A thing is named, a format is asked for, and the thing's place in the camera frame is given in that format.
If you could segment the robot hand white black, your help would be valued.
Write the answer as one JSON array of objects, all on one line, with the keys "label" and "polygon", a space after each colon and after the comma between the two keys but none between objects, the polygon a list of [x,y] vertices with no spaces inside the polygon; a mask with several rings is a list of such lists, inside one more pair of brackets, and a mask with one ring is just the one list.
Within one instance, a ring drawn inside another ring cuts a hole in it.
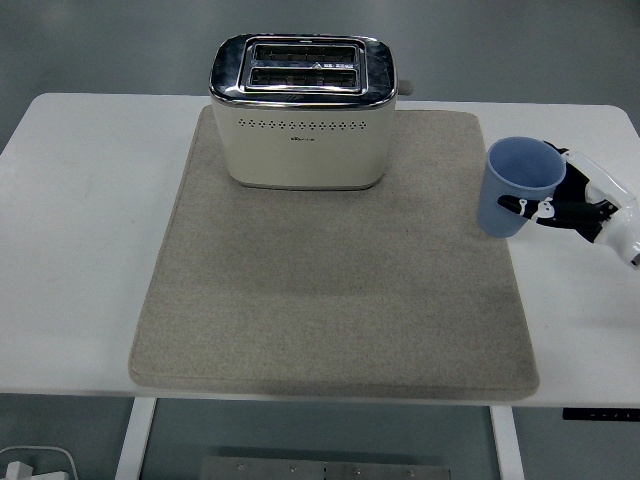
[{"label": "robot hand white black", "polygon": [[559,151],[564,179],[541,200],[503,194],[497,204],[520,217],[557,229],[574,230],[590,243],[610,247],[634,269],[639,267],[639,202],[629,189],[584,154]]}]

